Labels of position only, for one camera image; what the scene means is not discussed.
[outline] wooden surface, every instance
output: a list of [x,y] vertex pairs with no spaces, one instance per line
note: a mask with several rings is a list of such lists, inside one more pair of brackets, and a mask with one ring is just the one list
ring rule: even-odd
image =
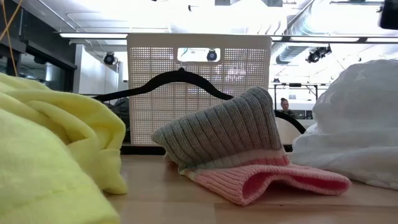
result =
[[354,184],[341,196],[273,185],[240,207],[167,165],[162,156],[122,156],[126,195],[109,195],[122,224],[398,223],[398,191]]

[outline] person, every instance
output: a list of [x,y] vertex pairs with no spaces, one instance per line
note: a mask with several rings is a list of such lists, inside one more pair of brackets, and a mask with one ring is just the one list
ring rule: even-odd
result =
[[285,113],[294,119],[297,119],[297,115],[294,113],[294,111],[289,109],[289,102],[285,98],[280,99],[280,105],[282,107],[282,111],[280,112]]

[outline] spotlight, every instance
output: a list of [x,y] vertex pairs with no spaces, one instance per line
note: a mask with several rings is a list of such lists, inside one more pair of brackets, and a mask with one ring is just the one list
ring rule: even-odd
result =
[[328,47],[317,47],[315,50],[310,52],[310,55],[305,59],[308,63],[317,63],[320,59],[326,57],[331,53],[330,44]]
[[215,60],[217,60],[216,50],[210,49],[209,52],[207,53],[207,61],[214,62]]
[[114,65],[118,62],[118,58],[114,56],[114,52],[107,52],[104,58],[104,63],[107,65]]
[[41,57],[37,57],[37,56],[33,58],[33,61],[38,64],[41,64],[41,65],[45,65],[47,63],[46,60],[42,59]]

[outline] laundry basket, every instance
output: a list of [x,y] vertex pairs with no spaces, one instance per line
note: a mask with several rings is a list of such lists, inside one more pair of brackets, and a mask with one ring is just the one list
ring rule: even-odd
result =
[[[219,91],[232,96],[252,86],[267,88],[271,42],[264,35],[130,34],[129,88],[140,87],[156,75],[180,67],[206,78]],[[216,49],[218,61],[181,62],[179,49],[189,48]],[[222,101],[188,83],[169,83],[152,92],[130,96],[131,144],[156,146],[150,139],[156,129]]]

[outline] pink knit hat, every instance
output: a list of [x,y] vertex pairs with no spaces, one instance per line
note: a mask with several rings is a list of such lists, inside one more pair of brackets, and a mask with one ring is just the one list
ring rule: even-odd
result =
[[342,175],[290,163],[272,98],[261,87],[172,121],[152,140],[180,174],[239,205],[253,202],[273,181],[324,195],[342,194],[351,185]]

